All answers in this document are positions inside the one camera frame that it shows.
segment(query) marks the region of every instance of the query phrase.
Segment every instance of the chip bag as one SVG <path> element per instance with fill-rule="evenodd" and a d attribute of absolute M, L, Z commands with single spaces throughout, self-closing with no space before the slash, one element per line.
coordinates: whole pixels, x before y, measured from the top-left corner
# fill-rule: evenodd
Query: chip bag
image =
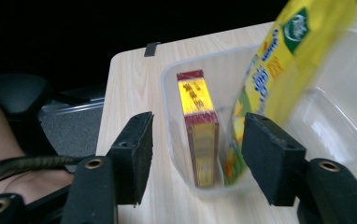
<path fill-rule="evenodd" d="M 324 56 L 357 14 L 357 0 L 289 0 L 258 48 L 236 98 L 223 166 L 225 185 L 247 170 L 242 140 L 247 112 L 284 125 Z"/>

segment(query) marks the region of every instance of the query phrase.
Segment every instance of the wooden table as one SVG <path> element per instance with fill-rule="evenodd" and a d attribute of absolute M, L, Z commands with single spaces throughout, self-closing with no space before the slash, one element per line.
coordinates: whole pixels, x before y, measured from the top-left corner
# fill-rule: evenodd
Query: wooden table
<path fill-rule="evenodd" d="M 269 206 L 257 188 L 211 202 L 194 197 L 170 160 L 166 137 L 164 69 L 193 57 L 261 44 L 272 24 L 163 43 L 153 57 L 144 57 L 145 49 L 134 49 L 112 58 L 96 154 L 107 153 L 133 115 L 146 111 L 155 115 L 148 185 L 140 205 L 118 207 L 120 223 L 298 223 L 296 207 Z"/>

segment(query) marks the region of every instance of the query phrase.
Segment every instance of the plastic bin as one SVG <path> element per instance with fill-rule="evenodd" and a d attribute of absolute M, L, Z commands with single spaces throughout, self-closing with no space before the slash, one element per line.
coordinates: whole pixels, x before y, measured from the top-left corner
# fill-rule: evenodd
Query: plastic bin
<path fill-rule="evenodd" d="M 224 186 L 221 162 L 227 148 L 228 122 L 243 76 L 258 45 L 173 63 L 162 75 L 164 112 L 170 158 L 188 185 L 201 199 L 246 193 L 257 187 L 250 172 L 232 186 Z M 190 150 L 179 98 L 176 74 L 202 69 L 220 122 L 219 166 L 213 188 L 197 188 L 193 182 Z M 307 91 L 285 127 L 307 147 L 307 159 L 326 158 L 357 167 L 357 30 L 332 48 L 314 85 Z"/>

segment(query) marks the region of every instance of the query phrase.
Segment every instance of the dark background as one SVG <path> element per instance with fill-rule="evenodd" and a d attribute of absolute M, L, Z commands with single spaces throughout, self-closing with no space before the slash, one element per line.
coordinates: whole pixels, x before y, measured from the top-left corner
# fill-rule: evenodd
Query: dark background
<path fill-rule="evenodd" d="M 119 52 L 274 21 L 286 3 L 0 0 L 0 73 L 38 74 L 58 91 L 103 83 Z"/>

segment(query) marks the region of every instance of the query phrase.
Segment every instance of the green logo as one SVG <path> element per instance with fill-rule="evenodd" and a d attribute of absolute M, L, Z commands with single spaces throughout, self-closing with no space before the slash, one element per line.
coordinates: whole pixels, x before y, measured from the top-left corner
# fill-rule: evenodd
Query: green logo
<path fill-rule="evenodd" d="M 307 11 L 301 9 L 283 26 L 284 42 L 293 53 L 309 32 L 307 28 Z"/>

